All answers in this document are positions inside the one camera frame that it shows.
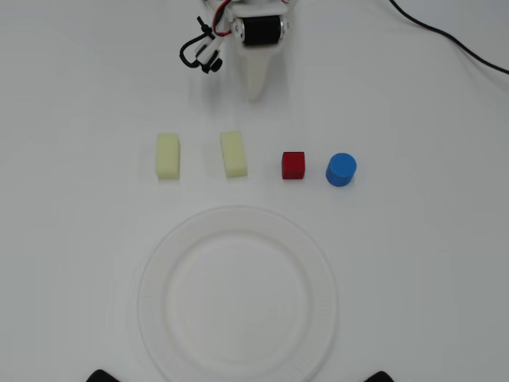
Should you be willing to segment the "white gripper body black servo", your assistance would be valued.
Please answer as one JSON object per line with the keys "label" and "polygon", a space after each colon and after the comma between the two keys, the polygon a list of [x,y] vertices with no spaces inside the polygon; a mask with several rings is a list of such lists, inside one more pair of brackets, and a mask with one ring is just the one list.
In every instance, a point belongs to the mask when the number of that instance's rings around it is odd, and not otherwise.
{"label": "white gripper body black servo", "polygon": [[278,45],[289,28],[289,1],[228,1],[223,23],[245,47]]}

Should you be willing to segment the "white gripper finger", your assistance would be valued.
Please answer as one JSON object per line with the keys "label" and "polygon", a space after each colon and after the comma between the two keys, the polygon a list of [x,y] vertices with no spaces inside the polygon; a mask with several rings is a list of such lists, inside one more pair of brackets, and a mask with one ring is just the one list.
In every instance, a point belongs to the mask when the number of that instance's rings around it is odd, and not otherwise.
{"label": "white gripper finger", "polygon": [[244,78],[244,88],[250,101],[256,100],[262,94],[270,63],[279,51],[280,45],[263,47],[240,46],[239,56]]}

